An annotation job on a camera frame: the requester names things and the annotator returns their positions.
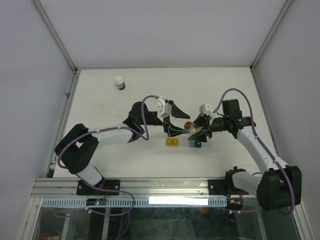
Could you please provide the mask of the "clear bottle gold cap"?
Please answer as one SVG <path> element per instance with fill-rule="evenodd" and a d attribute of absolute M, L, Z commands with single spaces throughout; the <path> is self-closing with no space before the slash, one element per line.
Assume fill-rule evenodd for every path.
<path fill-rule="evenodd" d="M 189 135 L 192 136 L 196 133 L 198 133 L 201 130 L 201 127 L 199 127 L 197 124 L 195 124 L 194 122 L 191 121 L 187 121 L 184 124 L 184 129 L 188 130 Z"/>

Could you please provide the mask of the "weekly pill organizer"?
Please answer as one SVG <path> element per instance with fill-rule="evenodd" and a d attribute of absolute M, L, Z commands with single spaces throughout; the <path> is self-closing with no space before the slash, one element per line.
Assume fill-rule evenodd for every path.
<path fill-rule="evenodd" d="M 180 139 L 177 137 L 167 137 L 165 140 L 165 145 L 167 147 L 190 147 L 190 148 L 196 148 L 196 149 L 200 149 L 200 148 L 209 149 L 213 147 L 213 144 L 209 142 Z"/>

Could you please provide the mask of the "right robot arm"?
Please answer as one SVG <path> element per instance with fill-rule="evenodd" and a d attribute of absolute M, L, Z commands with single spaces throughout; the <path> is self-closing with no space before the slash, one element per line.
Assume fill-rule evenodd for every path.
<path fill-rule="evenodd" d="M 200 130 L 192 134 L 190 141 L 206 143 L 213 133 L 228 132 L 241 143 L 256 163 L 261 177 L 254 176 L 243 168 L 234 167 L 225 173 L 222 183 L 213 186 L 226 197 L 247 192 L 257 198 L 265 210 L 295 207 L 302 198 L 302 172 L 290 166 L 262 141 L 250 116 L 244 117 L 237 99 L 222 101 L 223 115 L 215 117 L 213 107 L 203 104 L 193 122 Z"/>

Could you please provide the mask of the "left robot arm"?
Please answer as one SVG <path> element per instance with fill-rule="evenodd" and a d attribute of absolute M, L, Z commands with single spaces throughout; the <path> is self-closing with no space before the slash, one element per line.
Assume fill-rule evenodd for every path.
<path fill-rule="evenodd" d="M 172 100 L 157 97 L 158 109 L 150 111 L 144 101 L 135 102 L 127 118 L 118 125 L 106 128 L 88 128 L 76 124 L 56 145 L 57 164 L 87 182 L 93 194 L 105 188 L 103 175 L 91 164 L 95 151 L 113 144 L 132 143 L 149 139 L 148 126 L 161 126 L 168 137 L 188 134 L 189 131 L 173 125 L 171 117 L 189 120 L 191 117 L 179 109 Z"/>

